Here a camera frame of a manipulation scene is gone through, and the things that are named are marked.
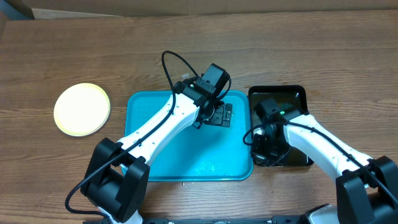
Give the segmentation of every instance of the wooden table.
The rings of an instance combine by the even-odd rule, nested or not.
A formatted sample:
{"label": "wooden table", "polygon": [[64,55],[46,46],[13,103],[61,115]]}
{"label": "wooden table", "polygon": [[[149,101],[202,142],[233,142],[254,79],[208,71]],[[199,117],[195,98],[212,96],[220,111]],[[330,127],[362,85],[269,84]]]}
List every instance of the wooden table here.
{"label": "wooden table", "polygon": [[[168,90],[164,50],[198,72],[214,62],[232,89],[302,85],[310,111],[350,146],[398,162],[398,11],[299,12],[7,22],[0,42],[0,222],[81,223],[65,210],[96,144],[123,136],[126,104]],[[172,56],[173,80],[189,72]],[[112,113],[98,133],[73,138],[53,121],[66,88],[103,87]],[[301,214],[335,203],[313,165],[255,167],[240,182],[149,183],[144,217],[247,218]],[[77,194],[72,206],[94,209]]]}

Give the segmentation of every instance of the black cable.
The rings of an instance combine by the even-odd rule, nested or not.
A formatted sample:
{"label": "black cable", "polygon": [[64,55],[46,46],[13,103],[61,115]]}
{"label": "black cable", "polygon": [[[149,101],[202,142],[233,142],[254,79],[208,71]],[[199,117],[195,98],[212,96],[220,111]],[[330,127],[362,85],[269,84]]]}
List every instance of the black cable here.
{"label": "black cable", "polygon": [[229,89],[231,88],[231,83],[232,83],[231,77],[229,78],[228,82],[229,82],[228,89],[222,95],[217,97],[216,100],[222,100],[226,96],[226,94],[228,93]]}
{"label": "black cable", "polygon": [[152,130],[150,130],[146,135],[144,135],[142,138],[138,139],[136,143],[134,143],[132,146],[128,147],[126,150],[124,150],[122,153],[120,153],[119,155],[117,155],[116,157],[114,157],[113,159],[109,160],[107,163],[105,163],[104,165],[102,165],[100,168],[96,169],[94,172],[92,172],[88,177],[84,178],[82,181],[80,181],[79,184],[76,185],[76,187],[74,187],[68,194],[68,196],[65,199],[65,208],[71,212],[71,213],[75,213],[75,214],[85,214],[85,215],[101,215],[103,217],[108,218],[108,215],[103,213],[103,212],[99,212],[99,211],[84,211],[84,210],[76,210],[73,209],[69,206],[69,201],[72,198],[73,194],[83,185],[85,184],[88,180],[90,180],[94,175],[96,175],[99,171],[105,169],[107,166],[110,166],[114,161],[117,161],[118,159],[122,158],[123,156],[125,156],[127,153],[129,153],[129,151],[131,151],[132,149],[134,149],[136,146],[140,145],[145,139],[147,139],[151,134],[153,134],[156,130],[158,130],[166,121],[167,119],[172,115],[173,111],[174,111],[174,107],[175,107],[175,90],[174,90],[174,86],[173,86],[173,82],[170,78],[169,72],[167,71],[166,68],[166,64],[164,62],[164,55],[165,54],[172,54],[176,57],[178,57],[179,59],[181,59],[191,70],[192,72],[198,76],[198,74],[194,71],[194,69],[189,65],[189,63],[182,58],[181,56],[179,56],[178,54],[171,52],[169,50],[166,50],[162,53],[162,65],[163,65],[163,69],[164,72],[166,74],[167,80],[169,81],[170,84],[170,88],[172,90],[172,96],[173,96],[173,104],[172,107],[170,109],[170,111],[167,113],[167,115],[163,118],[163,120],[161,122],[159,122],[159,124],[157,124]]}
{"label": "black cable", "polygon": [[332,145],[334,145],[341,153],[343,153],[349,160],[353,161],[365,174],[370,177],[377,185],[386,193],[391,200],[398,205],[398,200],[395,198],[395,196],[390,192],[390,190],[375,176],[373,175],[370,171],[368,171],[365,166],[363,166],[360,162],[358,162],[351,154],[346,152],[339,144],[337,144],[334,140],[332,140],[329,136],[326,134],[322,133],[321,131],[317,130],[316,128],[311,128],[308,127],[304,124],[298,124],[290,121],[272,121],[272,122],[266,122],[264,124],[256,125],[255,127],[251,128],[246,134],[243,136],[243,143],[248,146],[252,146],[252,143],[246,142],[246,137],[253,132],[257,128],[263,128],[264,126],[271,125],[271,124],[281,124],[281,125],[292,125],[292,126],[297,126],[300,128],[304,128],[307,130],[310,130],[314,133],[317,133],[318,135],[322,136],[325,138],[328,142],[330,142]]}

